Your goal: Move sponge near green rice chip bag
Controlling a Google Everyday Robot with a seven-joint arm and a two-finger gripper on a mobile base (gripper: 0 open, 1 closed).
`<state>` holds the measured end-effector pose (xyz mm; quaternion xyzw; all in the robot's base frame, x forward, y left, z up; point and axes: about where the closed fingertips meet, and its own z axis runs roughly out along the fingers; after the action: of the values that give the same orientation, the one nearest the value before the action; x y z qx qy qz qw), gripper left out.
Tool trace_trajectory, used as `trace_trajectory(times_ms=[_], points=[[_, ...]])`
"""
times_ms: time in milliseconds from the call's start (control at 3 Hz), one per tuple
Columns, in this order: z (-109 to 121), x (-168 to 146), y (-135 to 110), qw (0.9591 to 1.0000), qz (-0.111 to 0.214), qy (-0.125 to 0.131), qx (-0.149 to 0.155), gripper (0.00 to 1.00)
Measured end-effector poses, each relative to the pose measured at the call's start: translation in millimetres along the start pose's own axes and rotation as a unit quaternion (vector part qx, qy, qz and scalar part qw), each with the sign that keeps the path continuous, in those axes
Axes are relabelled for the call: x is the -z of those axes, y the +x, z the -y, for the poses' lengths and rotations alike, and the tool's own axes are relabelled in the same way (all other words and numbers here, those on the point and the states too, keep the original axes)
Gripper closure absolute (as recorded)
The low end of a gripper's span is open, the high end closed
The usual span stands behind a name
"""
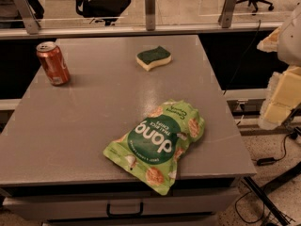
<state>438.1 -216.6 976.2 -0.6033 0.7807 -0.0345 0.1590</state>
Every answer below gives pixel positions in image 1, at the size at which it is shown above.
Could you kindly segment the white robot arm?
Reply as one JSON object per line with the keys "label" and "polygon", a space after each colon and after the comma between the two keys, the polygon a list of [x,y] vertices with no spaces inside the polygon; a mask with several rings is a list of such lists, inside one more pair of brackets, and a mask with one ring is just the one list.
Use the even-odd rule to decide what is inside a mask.
{"label": "white robot arm", "polygon": [[259,42],[257,49],[266,53],[276,52],[277,58],[288,65],[283,73],[273,73],[270,77],[261,106],[258,125],[264,130],[274,130],[301,104],[300,4],[282,26]]}

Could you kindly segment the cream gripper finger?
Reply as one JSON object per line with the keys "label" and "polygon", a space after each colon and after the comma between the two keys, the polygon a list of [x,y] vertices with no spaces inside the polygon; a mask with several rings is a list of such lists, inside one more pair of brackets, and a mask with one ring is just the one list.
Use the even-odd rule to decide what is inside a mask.
{"label": "cream gripper finger", "polygon": [[274,72],[261,106],[258,125],[274,130],[301,104],[301,68],[289,66],[283,73]]}
{"label": "cream gripper finger", "polygon": [[266,53],[276,52],[280,28],[276,28],[269,36],[261,40],[257,49]]}

